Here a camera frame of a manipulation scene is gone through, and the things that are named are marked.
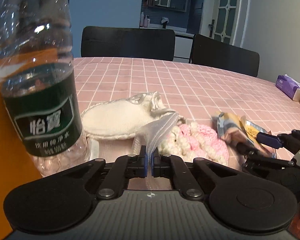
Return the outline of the yellow snack wrapper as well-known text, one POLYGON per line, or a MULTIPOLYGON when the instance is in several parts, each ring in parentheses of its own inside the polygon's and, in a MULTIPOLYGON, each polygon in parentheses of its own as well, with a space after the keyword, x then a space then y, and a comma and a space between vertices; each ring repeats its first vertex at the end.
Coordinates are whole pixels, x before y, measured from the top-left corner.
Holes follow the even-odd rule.
POLYGON ((257 142, 259 132, 271 135, 271 131, 246 119, 246 116, 238 116, 233 113, 216 112, 212 116, 213 128, 217 131, 218 137, 228 145, 236 146, 242 142, 248 146, 261 151, 265 157, 277 158, 276 150, 262 143, 257 142))

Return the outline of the sheer white mesh sock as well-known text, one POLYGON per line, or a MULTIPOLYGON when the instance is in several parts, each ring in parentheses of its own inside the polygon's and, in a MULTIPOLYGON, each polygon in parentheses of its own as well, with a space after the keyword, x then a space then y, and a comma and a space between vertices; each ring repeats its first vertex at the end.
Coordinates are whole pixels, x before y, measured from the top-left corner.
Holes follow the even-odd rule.
POLYGON ((141 146, 145 149, 145 167, 146 167, 146 186, 149 190, 158 190, 159 186, 154 178, 154 152, 160 143, 166 138, 168 133, 177 124, 179 114, 177 112, 168 112, 160 119, 142 126, 136 133, 132 154, 140 153, 141 146))

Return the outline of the pink white knitted item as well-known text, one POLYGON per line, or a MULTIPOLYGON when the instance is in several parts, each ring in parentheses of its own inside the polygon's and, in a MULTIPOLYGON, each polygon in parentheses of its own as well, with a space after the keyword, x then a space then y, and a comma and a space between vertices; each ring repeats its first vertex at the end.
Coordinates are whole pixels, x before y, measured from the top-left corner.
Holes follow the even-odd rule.
POLYGON ((180 124, 158 146, 161 155, 177 155, 185 162, 194 158, 205 158, 222 165, 228 165, 229 153, 226 143, 209 126, 196 122, 180 124))

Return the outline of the white cloth pouch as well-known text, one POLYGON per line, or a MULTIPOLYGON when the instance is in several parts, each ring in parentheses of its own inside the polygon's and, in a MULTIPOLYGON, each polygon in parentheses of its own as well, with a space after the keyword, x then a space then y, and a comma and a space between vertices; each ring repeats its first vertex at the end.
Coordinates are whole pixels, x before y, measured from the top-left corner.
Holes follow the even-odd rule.
POLYGON ((164 106, 159 92, 97 103, 81 114, 85 135, 95 140, 126 140, 143 126, 179 113, 164 106))

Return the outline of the purple tissue pack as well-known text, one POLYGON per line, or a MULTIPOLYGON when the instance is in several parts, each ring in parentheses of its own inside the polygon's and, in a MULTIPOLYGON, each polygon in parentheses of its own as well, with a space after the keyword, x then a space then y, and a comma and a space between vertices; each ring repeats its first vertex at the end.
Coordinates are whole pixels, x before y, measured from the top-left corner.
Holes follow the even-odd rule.
POLYGON ((275 86, 286 94, 293 101, 300 101, 300 83, 292 77, 279 75, 277 77, 275 86))

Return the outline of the pink checkered tablecloth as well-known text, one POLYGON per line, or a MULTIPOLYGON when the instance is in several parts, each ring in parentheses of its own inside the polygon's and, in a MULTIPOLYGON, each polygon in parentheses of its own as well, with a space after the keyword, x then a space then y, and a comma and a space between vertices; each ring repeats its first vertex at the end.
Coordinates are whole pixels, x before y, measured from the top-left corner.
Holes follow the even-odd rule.
POLYGON ((300 103, 272 82, 172 61, 118 57, 74 60, 79 109, 99 102, 158 92, 164 105, 210 126, 218 111, 245 116, 273 134, 300 130, 300 103))

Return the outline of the black chair right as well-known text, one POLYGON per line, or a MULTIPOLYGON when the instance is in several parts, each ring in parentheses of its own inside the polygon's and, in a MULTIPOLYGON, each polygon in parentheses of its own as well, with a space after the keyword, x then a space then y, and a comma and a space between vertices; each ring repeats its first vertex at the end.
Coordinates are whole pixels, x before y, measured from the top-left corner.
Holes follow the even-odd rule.
POLYGON ((190 63, 257 77, 260 56, 257 52, 196 34, 192 41, 190 63))

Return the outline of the black chair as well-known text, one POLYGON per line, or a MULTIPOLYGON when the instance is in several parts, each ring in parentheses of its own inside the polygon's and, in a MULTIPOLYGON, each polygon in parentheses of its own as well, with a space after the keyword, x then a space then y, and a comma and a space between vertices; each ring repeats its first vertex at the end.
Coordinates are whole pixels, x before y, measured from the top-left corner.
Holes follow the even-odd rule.
POLYGON ((192 41, 190 63, 257 77, 260 56, 257 52, 196 34, 192 41))
POLYGON ((82 32, 81 57, 128 57, 172 61, 175 32, 86 26, 82 32))

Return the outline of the orange cardboard box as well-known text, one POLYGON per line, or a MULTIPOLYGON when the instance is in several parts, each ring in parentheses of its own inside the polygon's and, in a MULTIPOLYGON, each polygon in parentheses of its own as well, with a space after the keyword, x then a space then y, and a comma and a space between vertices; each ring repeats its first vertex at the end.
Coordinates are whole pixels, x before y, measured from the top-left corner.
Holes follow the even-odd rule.
POLYGON ((12 189, 41 177, 15 131, 0 94, 0 239, 12 232, 3 210, 5 197, 12 189))

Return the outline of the black chair left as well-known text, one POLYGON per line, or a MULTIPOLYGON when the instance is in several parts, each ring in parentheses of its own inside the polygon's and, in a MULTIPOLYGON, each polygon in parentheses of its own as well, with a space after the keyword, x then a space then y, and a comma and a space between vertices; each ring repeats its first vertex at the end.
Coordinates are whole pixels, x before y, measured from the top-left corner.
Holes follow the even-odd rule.
POLYGON ((81 57, 128 57, 172 61, 175 32, 86 26, 82 32, 81 57))

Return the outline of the white glass panel door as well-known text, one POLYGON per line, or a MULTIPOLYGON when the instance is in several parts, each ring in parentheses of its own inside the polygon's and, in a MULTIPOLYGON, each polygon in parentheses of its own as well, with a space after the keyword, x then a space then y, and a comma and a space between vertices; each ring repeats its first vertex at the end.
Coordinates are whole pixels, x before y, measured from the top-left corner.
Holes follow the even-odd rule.
POLYGON ((213 0, 209 37, 236 47, 243 46, 250 0, 213 0))

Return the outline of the clear plastic water bottle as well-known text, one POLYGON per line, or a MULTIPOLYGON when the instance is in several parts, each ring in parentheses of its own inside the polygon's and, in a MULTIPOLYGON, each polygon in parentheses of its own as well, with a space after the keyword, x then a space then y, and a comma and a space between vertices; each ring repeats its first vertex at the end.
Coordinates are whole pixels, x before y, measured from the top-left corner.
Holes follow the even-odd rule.
POLYGON ((0 93, 42 176, 89 159, 68 0, 0 0, 0 93))

